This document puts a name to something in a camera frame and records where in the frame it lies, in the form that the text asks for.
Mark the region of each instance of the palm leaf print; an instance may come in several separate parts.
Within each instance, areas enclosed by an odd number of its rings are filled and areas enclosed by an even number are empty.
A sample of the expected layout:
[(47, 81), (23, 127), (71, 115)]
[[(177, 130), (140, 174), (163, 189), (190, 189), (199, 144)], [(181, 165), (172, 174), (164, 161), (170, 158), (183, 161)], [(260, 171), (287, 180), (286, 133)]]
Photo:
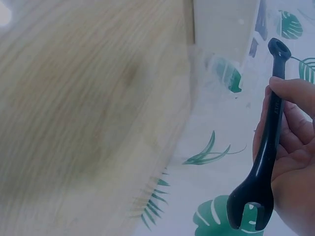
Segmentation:
[(156, 225), (155, 218), (162, 218), (160, 214), (164, 213), (164, 211), (159, 208), (158, 203), (163, 202), (168, 205), (167, 201), (163, 197), (163, 195), (168, 193), (158, 189), (161, 186), (169, 187), (170, 185), (165, 180), (159, 179), (157, 182), (157, 188), (153, 191), (151, 198), (144, 209), (144, 212), (141, 214), (141, 219), (149, 230), (151, 230), (150, 224)]
[(308, 81), (314, 84), (315, 80), (315, 58), (306, 58), (304, 60), (300, 60), (295, 57), (291, 57), (299, 61), (299, 75), (300, 79)]
[[(215, 144), (215, 140), (216, 140), (216, 133), (215, 131), (212, 131), (211, 134), (211, 138), (208, 142), (208, 144), (206, 145), (206, 147), (197, 155), (192, 156), (191, 158), (189, 158), (187, 161), (185, 161), (183, 163), (183, 165), (204, 165), (204, 164), (208, 164), (217, 160), (220, 160), (221, 158), (223, 158), (225, 155), (227, 154), (237, 154), (240, 153), (242, 151), (245, 150), (245, 148), (243, 148), (240, 151), (237, 152), (228, 152), (231, 148), (231, 145), (229, 145), (224, 152), (211, 152), (214, 144)], [(216, 154), (216, 156), (211, 157), (211, 158), (206, 158), (208, 155), (211, 154)]]

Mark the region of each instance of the light wood surface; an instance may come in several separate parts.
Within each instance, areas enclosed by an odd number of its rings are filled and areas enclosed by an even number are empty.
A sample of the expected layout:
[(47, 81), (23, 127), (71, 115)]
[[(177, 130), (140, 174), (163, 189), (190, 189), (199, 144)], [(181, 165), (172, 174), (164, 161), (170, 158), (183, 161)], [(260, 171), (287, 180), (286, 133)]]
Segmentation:
[(0, 235), (124, 236), (191, 109), (191, 0), (2, 0)]

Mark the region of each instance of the wrench handle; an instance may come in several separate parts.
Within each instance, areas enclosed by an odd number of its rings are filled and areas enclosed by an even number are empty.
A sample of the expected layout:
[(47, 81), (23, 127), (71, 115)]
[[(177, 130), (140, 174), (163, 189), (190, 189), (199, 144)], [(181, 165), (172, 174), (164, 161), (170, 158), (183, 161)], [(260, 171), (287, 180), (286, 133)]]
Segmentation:
[[(279, 40), (270, 40), (270, 53), (274, 56), (272, 75), (285, 79), (285, 63), (291, 57), (289, 49)], [(270, 183), (279, 145), (284, 102), (271, 92), (265, 127), (260, 147), (250, 175), (262, 183)]]

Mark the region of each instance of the fern print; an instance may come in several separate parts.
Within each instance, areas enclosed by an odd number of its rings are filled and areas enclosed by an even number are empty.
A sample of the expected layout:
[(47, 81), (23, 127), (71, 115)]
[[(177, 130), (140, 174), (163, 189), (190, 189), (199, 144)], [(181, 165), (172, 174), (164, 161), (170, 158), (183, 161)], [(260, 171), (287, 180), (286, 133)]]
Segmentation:
[[(246, 149), (246, 147), (247, 147), (247, 146), (245, 146), (245, 148), (243, 148), (242, 150), (237, 151), (237, 152), (228, 152), (230, 150), (230, 148), (231, 148), (231, 145), (229, 145), (225, 149), (224, 152), (211, 152), (211, 150), (212, 150), (212, 148), (213, 148), (213, 146), (215, 144), (215, 141), (216, 141), (216, 133), (215, 133), (215, 131), (212, 131), (211, 138), (210, 138), (208, 144), (206, 145), (206, 147), (199, 154), (197, 154), (195, 156), (192, 156), (187, 161), (185, 161), (183, 163), (183, 165), (204, 165), (204, 164), (208, 164), (208, 163), (220, 160), (225, 155), (240, 153), (240, 152), (244, 151)], [(207, 158), (207, 156), (209, 156), (211, 154), (212, 155), (215, 154), (216, 156)]]
[(150, 224), (156, 225), (156, 218), (162, 218), (161, 213), (164, 211), (158, 206), (159, 203), (164, 203), (168, 205), (167, 201), (164, 199), (165, 194), (168, 194), (161, 189), (165, 187), (169, 187), (170, 185), (162, 179), (159, 179), (157, 182), (157, 187), (153, 191), (151, 198), (149, 199), (146, 207), (144, 208), (144, 212), (141, 214), (141, 220), (146, 225), (146, 227), (151, 231)]

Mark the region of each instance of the monstera leaf print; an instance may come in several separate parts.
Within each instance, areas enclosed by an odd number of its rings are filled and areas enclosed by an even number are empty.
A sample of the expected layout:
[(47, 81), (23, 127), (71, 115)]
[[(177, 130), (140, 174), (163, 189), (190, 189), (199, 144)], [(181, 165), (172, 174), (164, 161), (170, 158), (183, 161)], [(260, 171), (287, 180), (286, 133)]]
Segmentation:
[(306, 80), (312, 84), (314, 84), (315, 80), (315, 58), (306, 58), (304, 60), (300, 60), (298, 58), (292, 57), (299, 61), (299, 75), (300, 79)]
[(226, 59), (217, 58), (213, 70), (218, 75), (221, 83), (223, 83), (231, 92), (238, 93), (242, 89), (239, 88), (241, 81), (240, 72)]
[(226, 212), (228, 195), (221, 195), (202, 203), (193, 215), (197, 225), (195, 236), (262, 236), (263, 231), (255, 230), (257, 209), (246, 205), (240, 229), (231, 228)]
[(298, 39), (303, 34), (303, 28), (295, 15), (287, 12), (281, 12), (281, 21), (277, 26), (277, 34), (286, 39)]
[(211, 138), (210, 138), (208, 144), (206, 145), (206, 147), (199, 154), (197, 154), (195, 156), (192, 156), (187, 161), (185, 161), (183, 163), (183, 165), (204, 165), (204, 164), (208, 164), (208, 163), (220, 160), (221, 158), (223, 158), (227, 154), (240, 153), (240, 152), (244, 151), (245, 148), (246, 148), (245, 147), (242, 150), (237, 151), (237, 152), (228, 152), (230, 150), (230, 148), (231, 148), (231, 145), (229, 145), (225, 149), (224, 152), (211, 152), (211, 150), (212, 150), (212, 148), (213, 148), (213, 146), (215, 144), (215, 141), (216, 141), (216, 133), (215, 133), (215, 131), (212, 131)]

